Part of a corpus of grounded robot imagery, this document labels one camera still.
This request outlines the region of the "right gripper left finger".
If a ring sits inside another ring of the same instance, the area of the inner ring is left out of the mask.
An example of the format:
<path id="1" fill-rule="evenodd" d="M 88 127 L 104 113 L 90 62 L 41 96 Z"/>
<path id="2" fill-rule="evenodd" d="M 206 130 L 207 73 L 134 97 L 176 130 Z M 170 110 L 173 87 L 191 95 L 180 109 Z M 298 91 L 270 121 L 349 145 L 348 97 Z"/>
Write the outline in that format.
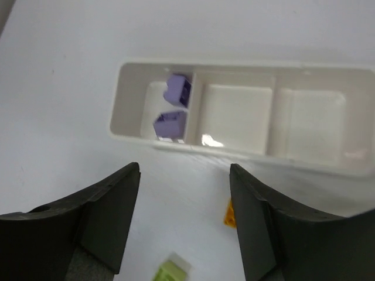
<path id="1" fill-rule="evenodd" d="M 121 269 L 140 179 L 132 162 L 69 196 L 1 215 L 1 279 L 112 279 Z"/>

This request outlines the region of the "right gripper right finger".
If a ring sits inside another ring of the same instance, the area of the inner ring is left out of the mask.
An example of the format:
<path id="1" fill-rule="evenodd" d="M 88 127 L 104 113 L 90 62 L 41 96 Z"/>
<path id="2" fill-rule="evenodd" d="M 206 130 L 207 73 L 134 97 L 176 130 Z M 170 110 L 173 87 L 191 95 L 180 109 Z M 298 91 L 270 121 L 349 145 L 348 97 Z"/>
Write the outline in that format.
<path id="1" fill-rule="evenodd" d="M 247 280 L 373 280 L 374 211 L 341 217 L 293 200 L 230 166 Z"/>

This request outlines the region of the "yellow-green base lego brick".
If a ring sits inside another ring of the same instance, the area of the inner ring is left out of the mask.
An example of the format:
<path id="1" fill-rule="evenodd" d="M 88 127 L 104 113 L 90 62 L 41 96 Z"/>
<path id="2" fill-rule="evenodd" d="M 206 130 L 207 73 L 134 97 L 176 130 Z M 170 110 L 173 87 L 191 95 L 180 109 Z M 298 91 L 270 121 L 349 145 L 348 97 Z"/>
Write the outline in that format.
<path id="1" fill-rule="evenodd" d="M 172 252 L 158 267 L 152 281 L 186 281 L 192 265 L 176 252 Z"/>

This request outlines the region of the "purple lego brick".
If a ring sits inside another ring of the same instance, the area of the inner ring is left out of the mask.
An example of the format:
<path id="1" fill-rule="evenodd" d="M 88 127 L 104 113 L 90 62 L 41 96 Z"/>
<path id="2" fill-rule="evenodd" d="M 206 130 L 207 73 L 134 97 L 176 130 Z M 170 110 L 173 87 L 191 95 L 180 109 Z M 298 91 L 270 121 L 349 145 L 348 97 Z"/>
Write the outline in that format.
<path id="1" fill-rule="evenodd" d="M 187 77 L 180 74 L 172 74 L 167 82 L 167 88 L 163 94 L 165 101 L 176 107 L 188 107 L 191 83 Z"/>
<path id="2" fill-rule="evenodd" d="M 186 111 L 170 111 L 161 113 L 153 122 L 157 137 L 181 139 L 185 133 Z"/>

